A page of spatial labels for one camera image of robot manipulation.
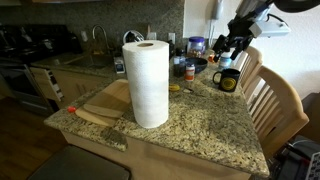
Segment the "wooden chair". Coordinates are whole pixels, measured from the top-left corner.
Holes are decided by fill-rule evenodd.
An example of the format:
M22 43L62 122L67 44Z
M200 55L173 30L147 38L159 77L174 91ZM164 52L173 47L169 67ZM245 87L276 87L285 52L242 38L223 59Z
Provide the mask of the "wooden chair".
M270 158L309 121L303 112L296 90L274 71L261 66L255 76L248 79L248 90L255 82L264 84L249 106L264 155Z
M262 55L259 50L249 46L245 51L241 53L238 60L236 61L234 68L241 71L239 83L242 87L243 93L246 97L247 104L249 104L249 97L252 95L252 91L248 91L249 78L257 73L258 69L262 65ZM251 82L254 86L259 84L259 81Z

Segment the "paper towel roll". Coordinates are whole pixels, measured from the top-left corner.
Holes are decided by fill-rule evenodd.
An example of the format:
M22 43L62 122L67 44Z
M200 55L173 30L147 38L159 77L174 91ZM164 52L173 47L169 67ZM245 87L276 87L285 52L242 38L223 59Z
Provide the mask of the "paper towel roll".
M122 49L134 117L144 128L158 127L169 117L169 44L147 40Z

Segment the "faucet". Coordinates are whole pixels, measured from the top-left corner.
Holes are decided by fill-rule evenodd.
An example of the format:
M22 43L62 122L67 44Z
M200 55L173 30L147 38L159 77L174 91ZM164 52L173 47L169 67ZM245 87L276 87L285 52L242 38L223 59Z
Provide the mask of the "faucet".
M96 28L100 28L100 29L103 31L104 39L106 40L107 52L108 52L109 54L111 54L111 52L110 52L111 48L110 48L109 45L108 45L108 39L107 39L106 31L103 29L103 27L101 27L101 26L98 25L98 24L94 25L93 28L92 28L92 37L93 37L93 39L96 39L96 36L95 36L95 33L94 33L95 30L96 30Z

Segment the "floor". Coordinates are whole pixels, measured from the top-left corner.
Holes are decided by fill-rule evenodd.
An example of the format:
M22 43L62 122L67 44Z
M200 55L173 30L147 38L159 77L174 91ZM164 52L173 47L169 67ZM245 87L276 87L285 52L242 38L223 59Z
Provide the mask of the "floor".
M60 131L43 124L45 118L14 99L0 100L0 179L26 179L67 145Z

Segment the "black mug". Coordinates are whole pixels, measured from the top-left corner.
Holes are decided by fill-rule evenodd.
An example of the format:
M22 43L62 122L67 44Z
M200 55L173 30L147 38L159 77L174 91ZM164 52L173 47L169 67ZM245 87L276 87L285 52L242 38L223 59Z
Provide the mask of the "black mug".
M220 81L216 82L214 77L221 74ZM219 85L218 89L225 92L234 92L236 90L240 71L236 69L224 69L213 74L212 81L214 84Z

